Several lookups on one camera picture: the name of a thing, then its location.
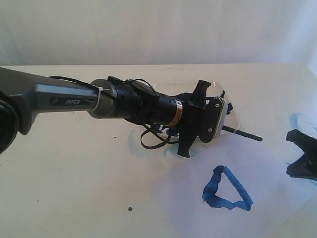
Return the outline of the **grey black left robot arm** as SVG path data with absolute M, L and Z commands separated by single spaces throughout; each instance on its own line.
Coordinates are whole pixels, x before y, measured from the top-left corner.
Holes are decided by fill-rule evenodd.
M 204 143 L 219 136 L 227 114 L 222 95 L 208 96 L 210 83 L 200 80 L 191 93 L 168 96 L 142 79 L 116 77 L 85 83 L 76 79 L 45 77 L 0 70 L 0 149 L 16 135 L 26 135 L 40 113 L 87 111 L 96 119 L 124 119 L 145 128 L 145 133 L 167 135 L 160 145 L 176 137 L 178 154 L 189 157 L 196 139 Z

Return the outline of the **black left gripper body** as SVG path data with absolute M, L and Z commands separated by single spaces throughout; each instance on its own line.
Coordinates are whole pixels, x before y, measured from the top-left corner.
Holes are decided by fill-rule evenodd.
M 210 85 L 210 82 L 200 80 L 189 98 L 186 100 L 179 99 L 183 104 L 183 111 L 177 124 L 177 130 L 179 131 L 177 154 L 182 157 L 190 157 L 189 150 L 196 138 L 199 138 L 203 143 L 207 142 L 207 138 L 203 134 L 207 131 L 205 129 L 206 90 Z

